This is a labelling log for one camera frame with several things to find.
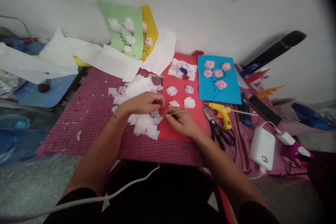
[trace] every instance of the yellow glue gun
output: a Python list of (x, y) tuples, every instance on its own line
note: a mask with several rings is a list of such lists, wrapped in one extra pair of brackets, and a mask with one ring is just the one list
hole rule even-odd
[(228, 113), (231, 112), (231, 108), (217, 103), (204, 103), (209, 106), (209, 108), (217, 110), (223, 117), (223, 128), (230, 130), (232, 128)]

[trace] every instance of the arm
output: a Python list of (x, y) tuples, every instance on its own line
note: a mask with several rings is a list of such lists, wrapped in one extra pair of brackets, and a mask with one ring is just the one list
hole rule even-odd
[(106, 178), (117, 160), (121, 136), (131, 114), (148, 114), (165, 105), (163, 96), (145, 92), (122, 103), (80, 161), (64, 197), (77, 188), (102, 194)]
[(174, 117), (169, 115), (169, 113), (180, 110), (183, 109), (169, 108), (164, 113), (165, 118), (177, 132), (193, 138), (197, 143), (215, 182), (226, 193), (236, 216), (239, 216), (240, 206), (247, 201), (255, 201), (266, 207), (256, 186), (233, 160), (209, 138), (208, 134), (195, 124), (189, 112), (176, 114)]

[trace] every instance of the blue cardstock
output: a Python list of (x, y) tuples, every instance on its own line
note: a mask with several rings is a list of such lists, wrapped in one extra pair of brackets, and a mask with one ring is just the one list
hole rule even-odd
[[(212, 70), (221, 69), (221, 65), (225, 62), (231, 64), (231, 69), (228, 71), (223, 71), (223, 77), (221, 78), (217, 78), (214, 76), (206, 78), (203, 75), (203, 71), (207, 70), (204, 67), (204, 63), (207, 60), (215, 62), (215, 67)], [(242, 103), (237, 75), (235, 72), (235, 67), (233, 65), (233, 58), (199, 55), (197, 65), (198, 65), (198, 81), (199, 81), (198, 94), (200, 100), (208, 100), (208, 101), (224, 102), (232, 104)], [(227, 83), (227, 87), (225, 89), (219, 89), (216, 86), (215, 83), (219, 80), (223, 80)]]

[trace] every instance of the black shirt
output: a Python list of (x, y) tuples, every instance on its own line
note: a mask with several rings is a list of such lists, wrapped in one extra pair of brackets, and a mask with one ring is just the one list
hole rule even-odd
[[(145, 177), (155, 163), (127, 161), (126, 168), (107, 184), (112, 194), (125, 184)], [(228, 223), (207, 201), (216, 185), (196, 167), (161, 164), (147, 180), (131, 185), (110, 200), (103, 212), (98, 203), (75, 206), (49, 215), (44, 223)], [(97, 197), (89, 188), (79, 188), (57, 205)], [(272, 213), (256, 202), (245, 202), (239, 223), (278, 223)]]

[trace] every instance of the red checkered tablecloth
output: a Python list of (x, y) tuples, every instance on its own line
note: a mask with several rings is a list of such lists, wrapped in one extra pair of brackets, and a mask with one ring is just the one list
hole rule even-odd
[[(138, 74), (145, 77), (148, 76), (148, 72), (142, 69), (139, 70)], [(162, 85), (161, 78), (153, 77), (152, 81), (155, 85)], [(111, 108), (115, 105), (113, 104), (113, 96), (108, 95), (108, 88), (118, 88), (121, 85), (124, 85), (124, 82), (122, 82), (121, 79), (104, 73), (96, 68), (92, 68), (87, 75), (86, 80), (78, 89), (57, 123), (51, 129), (48, 137), (38, 148), (37, 154), (40, 156), (47, 156), (54, 153), (68, 155), (84, 154), (112, 115)], [(241, 91), (249, 94), (254, 90), (248, 89)], [(272, 107), (268, 98), (263, 99), (263, 101), (266, 105)], [(233, 109), (237, 109), (235, 105), (227, 105)], [(213, 117), (217, 115), (216, 111), (209, 108), (208, 110)], [(243, 124), (237, 124), (237, 113), (231, 112), (229, 117), (232, 123), (232, 129), (236, 135), (236, 163), (247, 175), (257, 176), (259, 174), (259, 167), (249, 158), (254, 128), (250, 128)], [(253, 125), (256, 127), (264, 122), (264, 119), (259, 116), (252, 118)], [(216, 118), (216, 120), (219, 124), (222, 124), (222, 119)], [(274, 128), (270, 125), (266, 125), (264, 128), (273, 134), (275, 133)], [(133, 130), (134, 126), (130, 126), (129, 124), (125, 128), (122, 136), (119, 159), (173, 163), (199, 167), (206, 166), (199, 148), (193, 142), (156, 141), (145, 135), (136, 136), (133, 134)], [(77, 135), (80, 131), (80, 140), (77, 140)], [(272, 174), (285, 173), (286, 171), (287, 165), (280, 157), (281, 148), (282, 144), (277, 140)], [(234, 147), (227, 146), (226, 152), (234, 158)], [(293, 168), (292, 173), (295, 172), (301, 173), (304, 171)]]

